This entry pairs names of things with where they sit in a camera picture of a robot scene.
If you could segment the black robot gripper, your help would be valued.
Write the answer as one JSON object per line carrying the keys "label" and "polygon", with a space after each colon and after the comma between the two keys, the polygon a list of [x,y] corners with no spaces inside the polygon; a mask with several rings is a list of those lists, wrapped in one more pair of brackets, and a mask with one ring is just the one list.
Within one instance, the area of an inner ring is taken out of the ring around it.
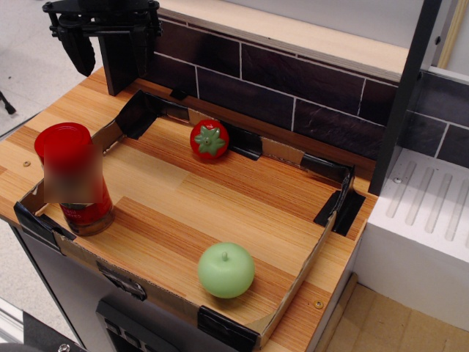
{"label": "black robot gripper", "polygon": [[95,52],[88,37],[129,34],[136,67],[145,76],[153,55],[154,36],[161,35],[157,1],[48,1],[43,12],[51,19],[76,70],[89,76],[95,68]]}

